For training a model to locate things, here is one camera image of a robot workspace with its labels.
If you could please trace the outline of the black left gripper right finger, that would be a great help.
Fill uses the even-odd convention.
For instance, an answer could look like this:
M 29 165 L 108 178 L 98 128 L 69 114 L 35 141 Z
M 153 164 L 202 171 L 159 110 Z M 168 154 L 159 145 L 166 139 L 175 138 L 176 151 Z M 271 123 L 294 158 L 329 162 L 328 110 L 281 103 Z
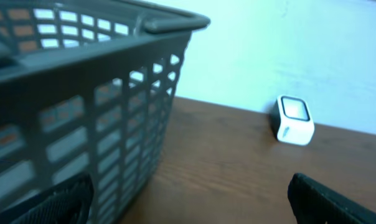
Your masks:
M 376 223 L 375 212 L 302 173 L 293 175 L 288 200 L 298 223 Z

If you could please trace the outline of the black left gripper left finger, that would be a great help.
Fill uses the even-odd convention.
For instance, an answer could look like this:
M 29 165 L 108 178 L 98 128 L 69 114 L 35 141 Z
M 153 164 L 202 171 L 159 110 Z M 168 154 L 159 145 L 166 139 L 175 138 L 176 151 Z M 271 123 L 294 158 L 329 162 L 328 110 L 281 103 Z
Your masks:
M 94 196 L 91 175 L 81 172 L 0 212 L 0 224 L 82 224 Z

